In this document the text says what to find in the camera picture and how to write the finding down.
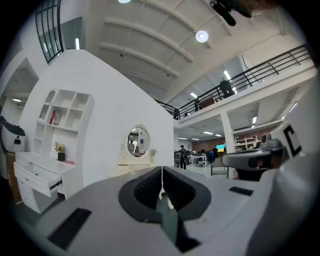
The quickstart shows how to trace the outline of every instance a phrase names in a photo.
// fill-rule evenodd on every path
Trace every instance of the white cabinet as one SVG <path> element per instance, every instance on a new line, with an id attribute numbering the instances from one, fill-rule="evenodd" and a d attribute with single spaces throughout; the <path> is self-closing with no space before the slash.
<path id="1" fill-rule="evenodd" d="M 48 92 L 39 110 L 32 152 L 17 152 L 14 163 L 23 203 L 34 211 L 43 212 L 58 197 L 57 191 L 68 199 L 83 188 L 83 146 L 93 105 L 89 93 Z M 56 141 L 65 145 L 68 163 L 57 160 Z"/>

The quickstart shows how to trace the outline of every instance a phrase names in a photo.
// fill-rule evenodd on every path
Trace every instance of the black slot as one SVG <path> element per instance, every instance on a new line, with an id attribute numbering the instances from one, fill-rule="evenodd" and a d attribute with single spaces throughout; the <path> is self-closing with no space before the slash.
<path id="1" fill-rule="evenodd" d="M 48 240 L 65 250 L 75 238 L 81 227 L 85 224 L 90 214 L 90 210 L 81 208 L 76 209 L 50 236 L 48 236 Z"/>
<path id="2" fill-rule="evenodd" d="M 238 186 L 233 186 L 232 188 L 229 189 L 232 192 L 238 193 L 238 194 L 242 194 L 245 196 L 251 196 L 252 193 L 254 192 L 253 190 L 250 189 L 246 189 L 246 188 L 242 188 L 242 187 L 238 187 Z"/>

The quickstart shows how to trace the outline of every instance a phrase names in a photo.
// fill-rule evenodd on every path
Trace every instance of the fluorescent light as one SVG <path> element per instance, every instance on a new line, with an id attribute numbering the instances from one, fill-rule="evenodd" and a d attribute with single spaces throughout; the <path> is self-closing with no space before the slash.
<path id="1" fill-rule="evenodd" d="M 44 46 L 45 52 L 47 53 L 47 52 L 48 52 L 48 49 L 47 49 L 47 46 L 46 46 L 46 43 L 45 43 L 45 42 L 43 43 L 43 46 Z"/>
<path id="2" fill-rule="evenodd" d="M 231 79 L 231 77 L 230 77 L 230 75 L 229 75 L 228 71 L 226 71 L 226 70 L 225 70 L 223 73 L 224 73 L 225 77 L 226 77 L 228 80 L 230 80 L 230 79 Z"/>
<path id="3" fill-rule="evenodd" d="M 296 105 L 298 105 L 298 103 L 294 103 L 294 105 L 292 106 L 292 108 L 290 108 L 289 112 L 291 112 L 291 110 L 293 110 Z"/>
<path id="4" fill-rule="evenodd" d="M 209 35 L 206 31 L 200 30 L 195 34 L 195 39 L 200 43 L 204 43 L 208 41 Z"/>
<path id="5" fill-rule="evenodd" d="M 80 50 L 79 38 L 76 38 L 76 39 L 75 39 L 75 48 L 76 48 L 77 50 Z"/>

